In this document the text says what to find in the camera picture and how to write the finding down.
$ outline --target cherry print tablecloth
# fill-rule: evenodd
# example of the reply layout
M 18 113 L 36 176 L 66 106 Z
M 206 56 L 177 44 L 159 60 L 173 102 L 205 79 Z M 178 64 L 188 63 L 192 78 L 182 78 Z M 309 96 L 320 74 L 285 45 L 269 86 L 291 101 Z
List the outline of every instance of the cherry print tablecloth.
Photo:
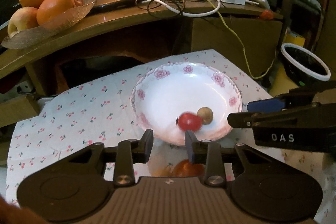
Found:
M 103 142 L 108 147 L 122 140 L 140 139 L 143 130 L 137 125 L 130 106 L 133 87 L 151 69 L 181 61 L 203 63 L 226 73 L 241 92 L 243 111 L 250 101 L 270 98 L 246 73 L 214 50 L 170 56 L 77 86 L 48 102 L 39 116 L 16 124 L 8 154 L 7 201 L 17 203 L 16 190 L 26 176 L 87 145 Z M 233 147 L 236 142 L 255 146 L 251 129 L 234 129 L 220 140 L 225 147 Z M 276 159 L 285 159 L 318 179 L 324 190 L 324 201 L 316 220 L 323 224 L 336 223 L 336 164 L 332 160 L 318 153 L 258 149 Z M 150 176 L 166 166 L 173 168 L 186 158 L 184 147 L 155 139 L 148 164 L 134 165 L 135 176 Z M 107 164 L 106 180 L 113 178 L 113 170 L 114 164 Z M 227 176 L 228 180 L 233 179 L 231 172 Z

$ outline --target red object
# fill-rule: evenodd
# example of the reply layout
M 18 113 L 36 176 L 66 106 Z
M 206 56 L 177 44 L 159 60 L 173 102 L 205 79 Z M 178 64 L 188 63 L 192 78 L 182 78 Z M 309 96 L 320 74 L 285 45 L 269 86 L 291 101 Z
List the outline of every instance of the red object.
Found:
M 177 124 L 183 131 L 191 130 L 196 132 L 202 127 L 202 118 L 196 114 L 186 112 L 178 118 Z
M 199 177 L 204 175 L 202 164 L 191 164 L 189 160 L 179 162 L 172 171 L 173 177 Z
M 272 20 L 274 19 L 274 14 L 271 10 L 264 10 L 259 18 L 262 20 Z

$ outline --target wooden desk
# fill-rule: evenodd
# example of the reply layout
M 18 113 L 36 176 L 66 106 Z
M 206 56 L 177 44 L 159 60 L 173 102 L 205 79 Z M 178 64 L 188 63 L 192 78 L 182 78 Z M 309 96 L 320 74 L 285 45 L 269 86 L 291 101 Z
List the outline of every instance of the wooden desk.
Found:
M 203 13 L 210 10 L 208 3 L 187 2 L 186 8 L 191 13 Z M 259 16 L 263 8 L 252 5 L 225 4 L 220 9 L 224 14 L 239 14 L 245 16 Z M 173 13 L 165 7 L 160 6 L 151 10 L 157 17 L 170 17 Z M 274 14 L 275 19 L 282 19 L 279 14 Z M 85 39 L 110 31 L 122 29 L 133 25 L 158 20 L 137 7 L 116 10 L 113 12 L 92 15 L 84 18 L 72 28 L 60 33 L 31 48 L 22 50 L 7 50 L 0 55 L 0 79 L 13 71 L 41 59 L 57 50 L 68 47 Z

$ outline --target hand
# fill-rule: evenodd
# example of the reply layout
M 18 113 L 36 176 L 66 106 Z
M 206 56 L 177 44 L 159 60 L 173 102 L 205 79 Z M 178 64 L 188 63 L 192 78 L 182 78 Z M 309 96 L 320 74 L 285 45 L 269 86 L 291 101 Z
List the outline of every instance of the hand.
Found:
M 48 224 L 28 208 L 10 205 L 0 195 L 0 224 Z

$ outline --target fruit bowl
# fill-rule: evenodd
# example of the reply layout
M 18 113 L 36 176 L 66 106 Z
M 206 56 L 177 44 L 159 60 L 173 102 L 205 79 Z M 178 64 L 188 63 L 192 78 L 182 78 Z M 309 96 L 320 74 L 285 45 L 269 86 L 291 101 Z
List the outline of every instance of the fruit bowl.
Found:
M 195 132 L 198 140 L 216 141 L 232 127 L 227 116 L 242 111 L 236 84 L 223 72 L 203 64 L 179 62 L 162 65 L 146 73 L 135 85 L 131 104 L 142 129 L 173 145 L 184 146 L 184 132 L 176 118 L 209 107 L 213 121 Z
M 31 47 L 81 21 L 90 12 L 93 5 L 94 2 L 90 2 L 83 6 L 71 8 L 38 27 L 18 32 L 12 38 L 5 37 L 1 45 L 13 50 Z

